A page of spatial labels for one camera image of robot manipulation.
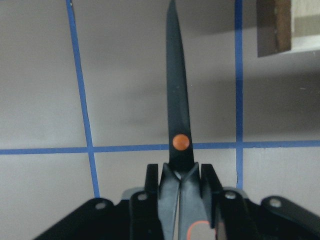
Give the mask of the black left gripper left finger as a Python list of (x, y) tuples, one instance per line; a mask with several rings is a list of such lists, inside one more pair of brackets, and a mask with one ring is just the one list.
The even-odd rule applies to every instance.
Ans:
[(117, 205), (93, 198), (37, 236), (38, 240), (161, 240), (158, 165), (146, 169), (144, 189)]

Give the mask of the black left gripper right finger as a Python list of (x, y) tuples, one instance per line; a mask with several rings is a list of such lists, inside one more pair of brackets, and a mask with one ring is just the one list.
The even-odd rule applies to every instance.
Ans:
[(281, 196), (252, 202), (237, 188), (222, 187), (210, 164), (201, 166), (201, 197), (217, 240), (318, 240), (320, 217)]

